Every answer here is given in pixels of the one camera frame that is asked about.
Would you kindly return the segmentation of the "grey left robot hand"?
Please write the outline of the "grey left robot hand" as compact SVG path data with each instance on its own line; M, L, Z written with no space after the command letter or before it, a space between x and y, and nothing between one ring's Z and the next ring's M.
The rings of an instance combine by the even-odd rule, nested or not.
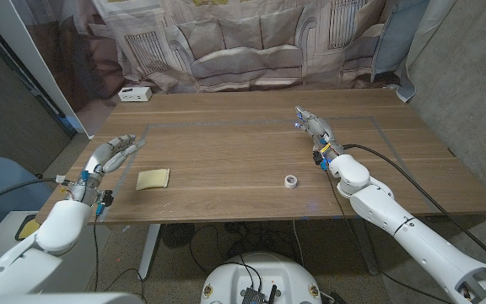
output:
M126 134L101 144L86 161L78 180L70 187L65 199L91 206L99 196L98 188L106 173L117 170L129 157L146 144L136 142L135 134Z

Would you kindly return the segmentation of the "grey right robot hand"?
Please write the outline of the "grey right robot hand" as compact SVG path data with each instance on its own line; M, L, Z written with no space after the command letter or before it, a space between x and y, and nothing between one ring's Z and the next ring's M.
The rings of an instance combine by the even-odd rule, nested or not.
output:
M336 140L331 126L325 119L312 114L301 106L296 106L295 110L297 117L301 120L301 123L297 122L295 126L313 138L313 161L322 170L327 171L331 161L344 154L343 146Z

